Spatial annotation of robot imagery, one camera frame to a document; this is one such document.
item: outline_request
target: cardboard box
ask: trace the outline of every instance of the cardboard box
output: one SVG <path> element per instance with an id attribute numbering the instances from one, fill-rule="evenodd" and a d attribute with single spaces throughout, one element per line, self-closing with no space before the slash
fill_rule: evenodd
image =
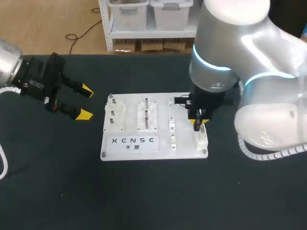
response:
<path id="1" fill-rule="evenodd" d="M 134 53 L 136 47 L 135 39 L 114 39 L 113 50 L 119 53 Z"/>
<path id="2" fill-rule="evenodd" d="M 186 47 L 185 38 L 169 38 L 164 39 L 163 48 L 165 49 L 175 49 L 175 50 L 184 50 Z"/>
<path id="3" fill-rule="evenodd" d="M 142 39 L 141 49 L 142 51 L 162 50 L 163 49 L 163 39 Z"/>

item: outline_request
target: white plastic board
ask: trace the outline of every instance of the white plastic board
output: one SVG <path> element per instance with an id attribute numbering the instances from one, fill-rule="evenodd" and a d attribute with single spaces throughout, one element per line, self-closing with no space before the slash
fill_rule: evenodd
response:
<path id="1" fill-rule="evenodd" d="M 114 94 L 112 98 L 108 97 L 101 160 L 207 158 L 206 132 L 201 135 L 199 143 L 197 136 L 200 132 L 193 130 L 187 110 L 174 104 L 174 97 L 186 94 Z"/>

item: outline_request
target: black table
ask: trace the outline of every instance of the black table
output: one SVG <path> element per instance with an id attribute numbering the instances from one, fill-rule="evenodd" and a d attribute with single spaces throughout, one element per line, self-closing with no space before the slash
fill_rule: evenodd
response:
<path id="1" fill-rule="evenodd" d="M 67 74 L 94 96 L 62 89 L 60 98 L 93 112 L 90 121 L 52 114 L 27 96 L 0 96 L 0 143 L 9 161 L 0 181 L 1 230 L 307 228 L 307 154 L 247 158 L 236 139 L 235 106 L 223 106 L 208 124 L 208 159 L 100 161 L 109 93 L 186 92 L 188 55 L 66 60 Z"/>

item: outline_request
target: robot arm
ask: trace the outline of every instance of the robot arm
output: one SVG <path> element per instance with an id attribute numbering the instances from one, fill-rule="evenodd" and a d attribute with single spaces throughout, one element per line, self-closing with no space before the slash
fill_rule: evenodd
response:
<path id="1" fill-rule="evenodd" d="M 88 120 L 91 113 L 58 100 L 57 94 L 62 84 L 83 96 L 93 95 L 85 84 L 66 77 L 64 66 L 65 59 L 56 53 L 47 62 L 36 58 L 27 61 L 22 58 L 21 49 L 0 39 L 0 88 L 14 84 L 21 89 L 21 94 L 44 100 L 48 111 L 60 111 L 74 120 Z"/>
<path id="2" fill-rule="evenodd" d="M 200 100 L 214 102 L 241 80 L 238 134 L 256 147 L 283 150 L 307 143 L 307 44 L 275 26 L 269 8 L 269 0 L 204 1 L 190 65 L 202 92 L 192 92 L 191 101 L 206 113 L 212 105 Z"/>

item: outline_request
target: plastic bin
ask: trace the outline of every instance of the plastic bin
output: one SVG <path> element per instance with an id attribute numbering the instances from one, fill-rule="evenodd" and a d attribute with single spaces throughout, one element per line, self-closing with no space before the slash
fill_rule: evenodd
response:
<path id="1" fill-rule="evenodd" d="M 147 6 L 150 0 L 140 3 L 111 3 L 109 7 L 114 15 L 118 30 L 144 30 L 147 25 Z"/>
<path id="2" fill-rule="evenodd" d="M 157 30 L 185 30 L 193 0 L 151 0 Z"/>

